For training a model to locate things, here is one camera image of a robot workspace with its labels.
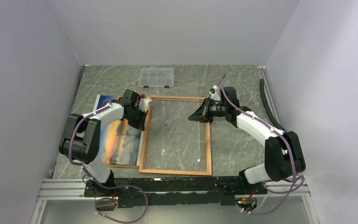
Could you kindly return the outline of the sunset photo print board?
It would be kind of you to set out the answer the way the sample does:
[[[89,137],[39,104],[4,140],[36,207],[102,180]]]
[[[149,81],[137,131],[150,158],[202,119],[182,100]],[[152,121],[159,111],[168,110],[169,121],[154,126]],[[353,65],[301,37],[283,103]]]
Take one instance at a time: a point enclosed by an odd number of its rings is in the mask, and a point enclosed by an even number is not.
[[[142,131],[129,126],[128,120],[112,122],[100,132],[99,156],[105,166],[138,168]]]

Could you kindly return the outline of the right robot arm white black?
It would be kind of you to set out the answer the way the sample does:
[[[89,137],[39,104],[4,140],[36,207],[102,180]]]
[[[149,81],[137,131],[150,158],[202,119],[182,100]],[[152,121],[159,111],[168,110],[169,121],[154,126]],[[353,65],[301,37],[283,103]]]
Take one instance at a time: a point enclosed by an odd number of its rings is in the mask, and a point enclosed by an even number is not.
[[[250,108],[240,106],[234,87],[218,89],[214,86],[209,91],[209,97],[203,100],[188,120],[212,123],[215,117],[224,117],[227,122],[247,132],[264,146],[264,163],[240,172],[244,176],[238,180],[238,189],[242,193],[250,193],[257,183],[278,182],[306,169],[298,135],[293,131],[286,132],[273,127]]]

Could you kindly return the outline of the wooden picture frame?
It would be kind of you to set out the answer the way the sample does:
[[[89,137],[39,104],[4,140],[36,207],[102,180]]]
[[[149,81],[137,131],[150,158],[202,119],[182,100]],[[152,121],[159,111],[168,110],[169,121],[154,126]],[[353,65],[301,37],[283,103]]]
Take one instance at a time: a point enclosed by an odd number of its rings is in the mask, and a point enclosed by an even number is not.
[[[139,172],[159,175],[212,175],[211,128],[187,116],[202,97],[151,95]]]

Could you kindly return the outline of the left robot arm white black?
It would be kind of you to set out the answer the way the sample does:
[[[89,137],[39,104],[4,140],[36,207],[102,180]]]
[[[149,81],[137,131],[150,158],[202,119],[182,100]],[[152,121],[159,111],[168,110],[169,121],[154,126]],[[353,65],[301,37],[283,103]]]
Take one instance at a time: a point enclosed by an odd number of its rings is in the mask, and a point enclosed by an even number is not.
[[[79,166],[96,184],[101,195],[114,192],[113,172],[99,158],[100,132],[114,121],[126,120],[128,125],[144,131],[152,99],[125,90],[118,99],[106,99],[101,108],[86,114],[69,115],[59,144],[59,153],[70,164]]]

